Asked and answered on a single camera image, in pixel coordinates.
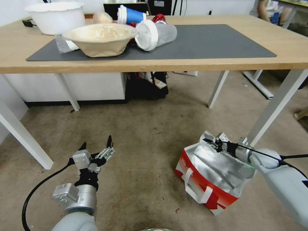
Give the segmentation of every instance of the cable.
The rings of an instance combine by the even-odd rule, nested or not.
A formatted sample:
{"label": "cable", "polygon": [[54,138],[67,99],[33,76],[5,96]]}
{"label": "cable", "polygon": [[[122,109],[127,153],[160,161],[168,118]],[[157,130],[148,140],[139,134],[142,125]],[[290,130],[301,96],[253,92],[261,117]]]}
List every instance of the cable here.
{"label": "cable", "polygon": [[301,155],[293,155],[293,156],[280,156],[282,160],[284,159],[295,159],[295,158],[306,158],[308,154],[301,154]]}
{"label": "cable", "polygon": [[173,6],[173,12],[172,12],[172,15],[174,15],[174,13],[175,13],[176,4],[177,4],[177,0],[175,0],[175,2],[174,2],[174,6]]}
{"label": "cable", "polygon": [[186,14],[186,11],[187,11],[187,0],[185,0],[185,2],[186,2],[186,7],[185,7],[184,15]]}
{"label": "cable", "polygon": [[182,14],[182,5],[183,5],[183,0],[181,0],[180,15]]}
{"label": "cable", "polygon": [[50,176],[48,176],[47,178],[45,178],[44,180],[42,180],[40,183],[38,183],[33,189],[32,191],[29,193],[29,195],[27,196],[25,203],[23,204],[22,207],[22,213],[21,213],[21,221],[22,221],[22,226],[24,228],[25,231],[31,231],[30,228],[28,227],[27,224],[27,219],[26,219],[26,211],[27,211],[27,206],[28,206],[28,202],[31,198],[31,196],[33,195],[33,193],[46,181],[48,181],[50,178],[54,177],[55,175],[59,174],[60,172],[62,172],[63,170],[65,170],[67,167],[71,166],[72,163],[68,162],[66,166],[64,166],[62,169],[60,169],[59,171],[51,174]]}
{"label": "cable", "polygon": [[297,171],[299,171],[306,179],[308,179],[308,178],[306,177],[306,175],[305,175],[301,170],[299,170],[297,167],[293,166],[292,164],[289,164],[289,163],[287,163],[287,162],[285,162],[285,161],[283,161],[283,160],[280,160],[280,159],[278,159],[278,158],[276,158],[276,157],[270,156],[270,155],[265,154],[265,153],[263,153],[263,152],[259,152],[259,151],[256,151],[256,150],[254,150],[254,149],[245,147],[245,146],[243,146],[243,145],[238,144],[238,146],[240,146],[240,147],[242,147],[242,148],[246,148],[246,149],[251,150],[251,151],[253,151],[253,152],[259,153],[259,154],[261,154],[261,155],[264,155],[264,156],[273,158],[273,159],[275,159],[275,160],[277,160],[277,161],[283,163],[284,165],[288,165],[289,167],[295,168],[295,169],[296,169]]}

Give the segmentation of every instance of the bag handle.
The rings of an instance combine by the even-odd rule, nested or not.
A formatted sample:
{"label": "bag handle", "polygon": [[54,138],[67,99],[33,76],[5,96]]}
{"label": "bag handle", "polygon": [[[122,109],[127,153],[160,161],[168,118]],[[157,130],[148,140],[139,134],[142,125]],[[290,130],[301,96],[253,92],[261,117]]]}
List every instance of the bag handle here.
{"label": "bag handle", "polygon": [[191,168],[187,169],[187,172],[185,174],[184,183],[185,183],[185,191],[199,204],[205,204],[208,202],[213,189],[209,186],[206,186],[205,192],[202,196],[197,195],[189,186],[188,186],[188,180],[190,176],[192,175],[193,171]]}

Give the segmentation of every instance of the white table leg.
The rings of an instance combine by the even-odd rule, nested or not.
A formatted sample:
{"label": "white table leg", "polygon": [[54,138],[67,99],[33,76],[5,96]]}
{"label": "white table leg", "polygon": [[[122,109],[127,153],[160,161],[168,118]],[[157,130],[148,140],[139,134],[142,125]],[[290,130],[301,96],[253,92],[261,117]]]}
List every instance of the white table leg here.
{"label": "white table leg", "polygon": [[282,28],[288,28],[289,27],[289,25],[290,25],[292,19],[294,18],[295,14],[296,14],[296,8],[293,7],[292,10],[290,11],[285,23],[283,24]]}
{"label": "white table leg", "polygon": [[229,71],[222,71],[218,77],[218,80],[216,82],[216,85],[215,85],[215,88],[212,92],[212,95],[210,97],[210,100],[208,102],[208,107],[209,108],[213,108],[214,106],[214,103],[218,97],[218,94],[222,88],[222,85],[224,84],[225,80],[226,80],[226,77],[228,75]]}
{"label": "white table leg", "polygon": [[308,69],[291,70],[289,72],[278,92],[266,106],[265,110],[249,132],[247,138],[251,146],[254,146],[258,142],[307,76]]}
{"label": "white table leg", "polygon": [[266,99],[272,99],[273,94],[267,90],[259,81],[258,78],[262,74],[263,70],[257,70],[255,74],[252,76],[249,71],[243,72],[243,75],[257,88],[262,94],[266,97]]}
{"label": "white table leg", "polygon": [[0,100],[0,122],[30,152],[43,168],[51,169],[53,162],[50,157],[2,100]]}
{"label": "white table leg", "polygon": [[64,93],[68,97],[75,111],[79,111],[80,106],[76,100],[75,94],[72,92],[68,82],[65,79],[65,76],[61,73],[55,73],[57,80],[59,81]]}

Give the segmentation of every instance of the gray desk mat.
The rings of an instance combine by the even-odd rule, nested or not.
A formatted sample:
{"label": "gray desk mat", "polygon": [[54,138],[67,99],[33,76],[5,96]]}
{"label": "gray desk mat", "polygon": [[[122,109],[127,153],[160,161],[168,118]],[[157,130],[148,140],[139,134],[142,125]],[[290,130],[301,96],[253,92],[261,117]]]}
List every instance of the gray desk mat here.
{"label": "gray desk mat", "polygon": [[85,60],[147,60],[147,59],[206,59],[261,58],[276,55],[250,38],[225,24],[177,25],[177,38],[147,52],[135,44],[128,44],[119,56],[86,56],[81,50],[60,54],[52,40],[27,61],[85,61]]}

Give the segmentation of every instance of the silver bag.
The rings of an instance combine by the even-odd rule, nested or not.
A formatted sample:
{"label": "silver bag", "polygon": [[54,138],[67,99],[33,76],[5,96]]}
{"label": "silver bag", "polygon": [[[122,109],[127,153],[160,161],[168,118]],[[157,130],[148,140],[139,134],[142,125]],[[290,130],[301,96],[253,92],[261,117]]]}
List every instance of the silver bag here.
{"label": "silver bag", "polygon": [[240,197],[245,183],[254,176],[254,167],[224,151],[218,153],[204,138],[213,140],[214,136],[208,131],[202,134],[198,147],[189,156],[190,161],[212,184],[234,197]]}

